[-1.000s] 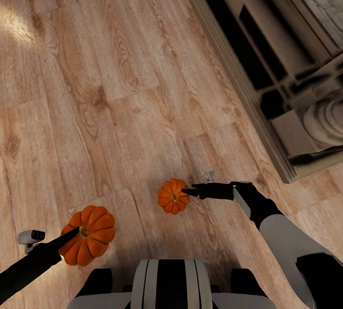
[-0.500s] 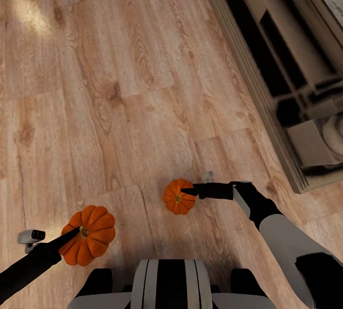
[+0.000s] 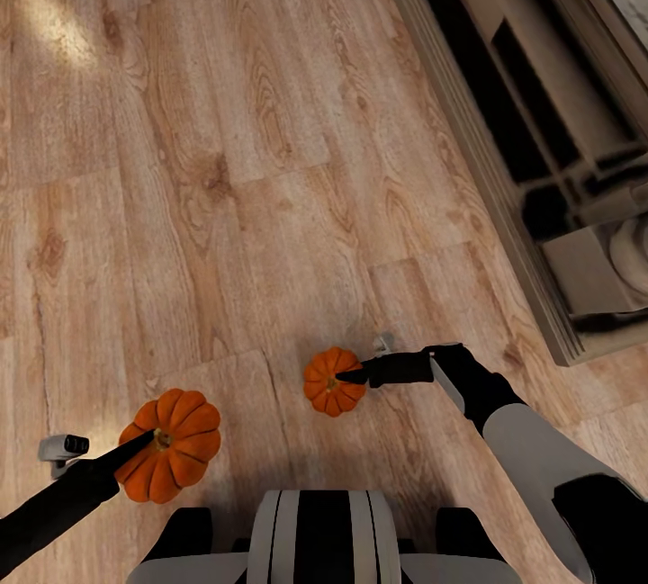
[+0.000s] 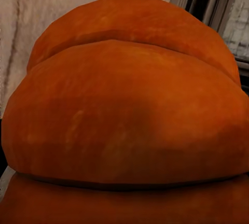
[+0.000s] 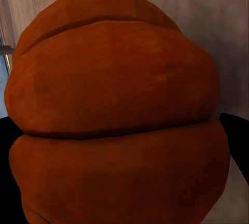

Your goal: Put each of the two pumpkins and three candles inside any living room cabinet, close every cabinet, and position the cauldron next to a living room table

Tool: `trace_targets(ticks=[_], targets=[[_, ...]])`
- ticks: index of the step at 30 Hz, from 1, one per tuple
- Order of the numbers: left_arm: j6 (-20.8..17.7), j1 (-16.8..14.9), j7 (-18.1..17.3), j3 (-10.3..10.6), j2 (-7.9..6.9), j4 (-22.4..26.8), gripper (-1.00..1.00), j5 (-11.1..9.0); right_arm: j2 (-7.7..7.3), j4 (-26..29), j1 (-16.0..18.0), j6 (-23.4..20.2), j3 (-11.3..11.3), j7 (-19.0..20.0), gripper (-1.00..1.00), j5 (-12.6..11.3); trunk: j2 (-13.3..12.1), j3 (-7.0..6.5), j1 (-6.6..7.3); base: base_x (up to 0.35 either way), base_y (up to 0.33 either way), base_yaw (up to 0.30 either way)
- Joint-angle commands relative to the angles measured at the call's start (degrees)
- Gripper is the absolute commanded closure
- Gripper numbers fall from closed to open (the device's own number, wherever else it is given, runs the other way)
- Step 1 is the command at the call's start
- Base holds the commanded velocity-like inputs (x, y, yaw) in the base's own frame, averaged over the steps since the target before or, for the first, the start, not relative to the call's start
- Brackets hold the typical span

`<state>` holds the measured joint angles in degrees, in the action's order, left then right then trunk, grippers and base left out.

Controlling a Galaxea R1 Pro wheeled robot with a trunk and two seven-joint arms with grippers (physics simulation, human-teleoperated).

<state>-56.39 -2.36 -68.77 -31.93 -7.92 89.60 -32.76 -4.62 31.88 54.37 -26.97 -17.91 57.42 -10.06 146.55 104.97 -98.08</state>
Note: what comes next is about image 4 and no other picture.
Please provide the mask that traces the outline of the pumpkin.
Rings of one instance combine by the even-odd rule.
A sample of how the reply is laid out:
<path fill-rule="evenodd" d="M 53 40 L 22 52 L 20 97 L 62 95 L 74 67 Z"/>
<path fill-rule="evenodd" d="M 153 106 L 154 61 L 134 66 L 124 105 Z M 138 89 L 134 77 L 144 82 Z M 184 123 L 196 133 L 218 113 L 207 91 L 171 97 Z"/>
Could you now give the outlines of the pumpkin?
<path fill-rule="evenodd" d="M 1 121 L 0 224 L 249 224 L 249 96 L 185 9 L 75 7 L 26 69 Z"/>

